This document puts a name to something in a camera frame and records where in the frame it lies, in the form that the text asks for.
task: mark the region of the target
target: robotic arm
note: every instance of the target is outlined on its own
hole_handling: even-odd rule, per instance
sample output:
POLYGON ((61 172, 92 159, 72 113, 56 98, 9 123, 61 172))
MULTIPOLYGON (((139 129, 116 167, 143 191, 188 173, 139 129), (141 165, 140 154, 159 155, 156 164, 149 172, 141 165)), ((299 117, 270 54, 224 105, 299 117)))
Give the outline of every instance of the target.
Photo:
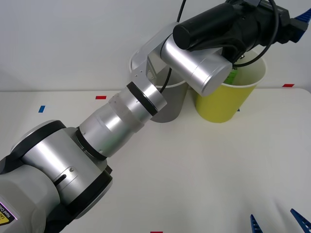
MULTIPOLYGON (((278 7, 275 42, 297 42, 308 24, 278 7)), ((0 233, 59 233, 91 209, 112 185, 107 158, 166 104, 147 73, 150 54, 200 95, 212 93, 233 63, 273 33, 267 1, 230 0, 162 29, 133 57, 132 82, 78 128, 45 122, 0 161, 0 233)))

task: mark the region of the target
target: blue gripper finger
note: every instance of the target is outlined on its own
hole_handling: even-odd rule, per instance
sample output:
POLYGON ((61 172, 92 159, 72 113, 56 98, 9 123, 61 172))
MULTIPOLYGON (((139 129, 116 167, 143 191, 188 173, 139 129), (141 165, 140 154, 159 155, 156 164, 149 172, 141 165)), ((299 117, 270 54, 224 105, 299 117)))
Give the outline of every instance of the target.
POLYGON ((303 13, 300 16, 297 16, 295 19, 298 19, 299 21, 309 23, 311 19, 311 8, 307 10, 305 13, 303 13))
POLYGON ((311 223, 306 220, 303 216, 301 216, 296 210, 291 209, 291 213, 296 218, 297 222, 301 226, 304 233, 310 233, 311 232, 311 223))
POLYGON ((251 215, 251 225, 252 233, 263 233, 253 215, 251 215))

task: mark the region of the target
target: white table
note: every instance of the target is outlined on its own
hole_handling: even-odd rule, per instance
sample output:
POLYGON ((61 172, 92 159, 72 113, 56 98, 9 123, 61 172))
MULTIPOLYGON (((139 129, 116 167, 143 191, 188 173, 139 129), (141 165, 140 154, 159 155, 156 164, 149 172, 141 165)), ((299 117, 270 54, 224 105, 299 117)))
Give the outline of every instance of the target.
MULTIPOLYGON (((49 119, 78 126, 103 92, 0 93, 0 148, 49 119), (46 105, 43 113, 38 113, 46 105)), ((64 233, 300 233, 311 221, 311 94, 257 89, 227 123, 196 112, 190 93, 173 122, 148 122, 108 164, 114 184, 64 233)))

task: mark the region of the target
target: yellow paper cup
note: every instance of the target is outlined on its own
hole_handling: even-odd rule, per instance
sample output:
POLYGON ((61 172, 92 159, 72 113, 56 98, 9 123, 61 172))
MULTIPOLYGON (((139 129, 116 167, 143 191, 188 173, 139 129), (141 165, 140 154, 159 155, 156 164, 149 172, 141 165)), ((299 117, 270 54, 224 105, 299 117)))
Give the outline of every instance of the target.
MULTIPOLYGON (((248 62, 256 56, 257 53, 249 51, 237 64, 248 62)), ((232 85, 223 83, 209 96, 197 96, 195 104, 197 112, 204 119, 214 123, 230 120, 262 81, 265 73, 266 63, 262 58, 249 66, 238 68, 232 85)))

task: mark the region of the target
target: warning label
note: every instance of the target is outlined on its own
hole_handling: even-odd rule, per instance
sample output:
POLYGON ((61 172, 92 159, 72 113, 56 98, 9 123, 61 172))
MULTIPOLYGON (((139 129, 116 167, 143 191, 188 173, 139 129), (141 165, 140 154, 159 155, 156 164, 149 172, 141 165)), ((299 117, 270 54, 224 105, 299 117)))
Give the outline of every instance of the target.
POLYGON ((15 217, 0 202, 0 226, 10 224, 15 217))

